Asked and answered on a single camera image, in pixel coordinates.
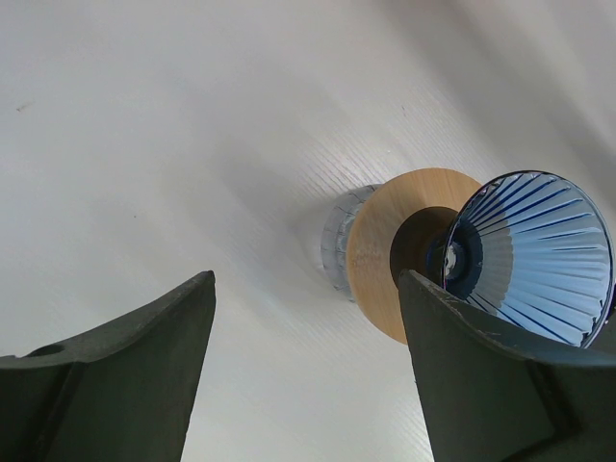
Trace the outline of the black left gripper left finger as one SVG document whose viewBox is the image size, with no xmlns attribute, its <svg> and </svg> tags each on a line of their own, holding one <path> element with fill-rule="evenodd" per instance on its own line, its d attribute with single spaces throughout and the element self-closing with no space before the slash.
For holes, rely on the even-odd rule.
<svg viewBox="0 0 616 462">
<path fill-rule="evenodd" d="M 2 357 L 2 460 L 180 460 L 215 283 L 202 271 L 87 332 Z"/>
</svg>

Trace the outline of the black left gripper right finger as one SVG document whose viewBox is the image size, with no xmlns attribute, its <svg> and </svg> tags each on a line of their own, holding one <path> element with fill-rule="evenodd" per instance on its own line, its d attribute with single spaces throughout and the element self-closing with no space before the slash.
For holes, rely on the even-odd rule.
<svg viewBox="0 0 616 462">
<path fill-rule="evenodd" d="M 435 460 L 614 460 L 613 355 L 523 330 L 413 270 L 398 293 Z"/>
</svg>

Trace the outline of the blue coffee dripper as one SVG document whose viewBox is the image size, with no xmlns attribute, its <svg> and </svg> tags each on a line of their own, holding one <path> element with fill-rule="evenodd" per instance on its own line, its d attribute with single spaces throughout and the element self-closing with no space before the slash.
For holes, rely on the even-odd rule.
<svg viewBox="0 0 616 462">
<path fill-rule="evenodd" d="M 481 186 L 432 252 L 434 280 L 474 308 L 537 335 L 590 347 L 615 293 L 607 224 L 579 186 L 514 171 Z"/>
</svg>

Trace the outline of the grey glass coffee server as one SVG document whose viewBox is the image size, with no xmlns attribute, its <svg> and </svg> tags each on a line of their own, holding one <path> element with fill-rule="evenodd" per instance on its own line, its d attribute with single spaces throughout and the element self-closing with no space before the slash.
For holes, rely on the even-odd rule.
<svg viewBox="0 0 616 462">
<path fill-rule="evenodd" d="M 340 195 L 321 232 L 320 250 L 324 274 L 334 290 L 351 303 L 355 302 L 355 298 L 347 276 L 347 242 L 359 212 L 380 187 L 380 184 L 371 184 Z"/>
</svg>

